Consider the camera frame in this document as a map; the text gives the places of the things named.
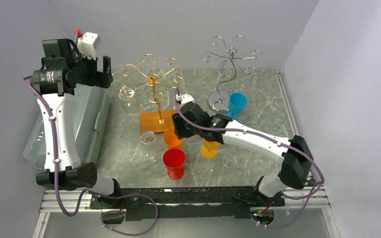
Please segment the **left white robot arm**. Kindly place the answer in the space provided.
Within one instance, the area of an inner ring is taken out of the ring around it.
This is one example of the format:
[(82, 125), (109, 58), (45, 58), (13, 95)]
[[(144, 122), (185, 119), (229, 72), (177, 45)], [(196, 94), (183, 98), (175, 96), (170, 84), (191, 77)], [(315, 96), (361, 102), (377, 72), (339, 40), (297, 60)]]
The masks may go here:
[(41, 68), (34, 71), (29, 87), (41, 109), (46, 140), (44, 171), (36, 183), (49, 189), (87, 188), (103, 195), (103, 202), (117, 208), (123, 201), (118, 182), (97, 172), (93, 162), (83, 163), (77, 152), (73, 104), (78, 84), (109, 88), (113, 82), (111, 59), (103, 57), (98, 70), (96, 50), (101, 40), (89, 32), (77, 41), (68, 38), (44, 40)]

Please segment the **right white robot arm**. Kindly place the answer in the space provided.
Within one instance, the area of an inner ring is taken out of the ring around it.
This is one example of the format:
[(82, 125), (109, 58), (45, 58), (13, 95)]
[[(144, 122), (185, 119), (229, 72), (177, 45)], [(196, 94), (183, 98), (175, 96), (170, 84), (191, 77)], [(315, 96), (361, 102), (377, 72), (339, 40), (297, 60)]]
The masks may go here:
[(172, 120), (179, 139), (197, 135), (209, 142), (256, 152), (276, 162), (278, 168), (257, 182), (253, 193), (256, 204), (267, 205), (273, 196), (288, 187), (305, 187), (313, 158), (304, 138), (279, 137), (254, 130), (226, 115), (209, 115), (194, 102), (182, 104)]

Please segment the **orange plastic wine glass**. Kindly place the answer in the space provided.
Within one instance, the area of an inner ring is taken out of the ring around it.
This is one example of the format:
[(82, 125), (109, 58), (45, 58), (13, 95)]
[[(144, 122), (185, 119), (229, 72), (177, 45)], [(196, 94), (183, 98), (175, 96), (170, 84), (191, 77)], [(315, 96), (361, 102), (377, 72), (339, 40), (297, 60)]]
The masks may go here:
[(167, 129), (163, 134), (163, 141), (167, 147), (167, 149), (181, 149), (183, 147), (183, 140), (178, 139), (175, 134), (175, 128)]

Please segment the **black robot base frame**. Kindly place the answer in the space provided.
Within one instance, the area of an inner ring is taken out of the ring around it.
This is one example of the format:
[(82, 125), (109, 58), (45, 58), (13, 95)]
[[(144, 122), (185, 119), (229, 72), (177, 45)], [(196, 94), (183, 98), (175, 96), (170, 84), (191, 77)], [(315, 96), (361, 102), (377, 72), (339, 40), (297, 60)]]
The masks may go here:
[(167, 218), (250, 218), (251, 212), (282, 207), (280, 194), (268, 198), (255, 186), (122, 188), (115, 195), (92, 194), (93, 209), (121, 209), (126, 221)]

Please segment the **gold wire rack wooden base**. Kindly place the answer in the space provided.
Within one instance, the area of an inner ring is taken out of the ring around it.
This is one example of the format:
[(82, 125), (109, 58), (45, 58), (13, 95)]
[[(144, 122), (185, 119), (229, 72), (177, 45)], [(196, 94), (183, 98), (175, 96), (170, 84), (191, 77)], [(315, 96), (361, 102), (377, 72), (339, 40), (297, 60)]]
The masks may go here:
[(139, 125), (140, 125), (140, 134), (143, 134), (146, 131), (152, 131), (155, 134), (162, 134), (167, 129), (173, 127), (172, 115), (176, 113), (176, 110), (163, 110), (161, 107), (161, 103), (163, 102), (165, 96), (164, 93), (157, 90), (157, 87), (164, 88), (180, 88), (184, 86), (185, 80), (181, 76), (174, 76), (172, 79), (172, 84), (162, 83), (162, 79), (167, 75), (174, 72), (179, 67), (179, 61), (175, 58), (170, 58), (166, 60), (166, 65), (173, 65), (174, 67), (169, 69), (163, 74), (157, 74), (155, 72), (156, 69), (156, 57), (153, 54), (144, 54), (140, 61), (142, 63), (148, 62), (150, 59), (153, 59), (153, 68), (149, 74), (142, 72), (137, 66), (134, 64), (126, 64), (124, 65), (120, 72), (124, 77), (128, 77), (131, 74), (131, 69), (135, 69), (139, 72), (143, 77), (144, 81), (139, 83), (132, 83), (124, 85), (120, 90), (120, 97), (125, 99), (130, 99), (134, 96), (132, 92), (133, 86), (146, 85), (150, 88), (148, 94), (146, 96), (148, 102), (154, 104), (157, 108), (154, 112), (142, 112), (139, 113)]

